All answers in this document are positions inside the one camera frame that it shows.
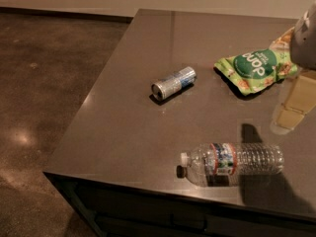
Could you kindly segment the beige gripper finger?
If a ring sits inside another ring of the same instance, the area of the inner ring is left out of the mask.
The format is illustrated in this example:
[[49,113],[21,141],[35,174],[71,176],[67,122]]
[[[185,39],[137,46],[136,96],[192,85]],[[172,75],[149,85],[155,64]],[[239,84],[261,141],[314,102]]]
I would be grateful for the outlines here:
[[316,107],[316,71],[301,70],[293,77],[287,77],[279,92],[273,112],[271,131],[288,134],[293,131]]

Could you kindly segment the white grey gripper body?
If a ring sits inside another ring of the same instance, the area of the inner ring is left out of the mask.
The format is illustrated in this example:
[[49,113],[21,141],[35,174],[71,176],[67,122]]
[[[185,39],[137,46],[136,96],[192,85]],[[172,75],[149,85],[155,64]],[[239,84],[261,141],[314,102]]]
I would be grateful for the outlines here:
[[306,69],[316,69],[316,1],[297,21],[290,42],[293,63]]

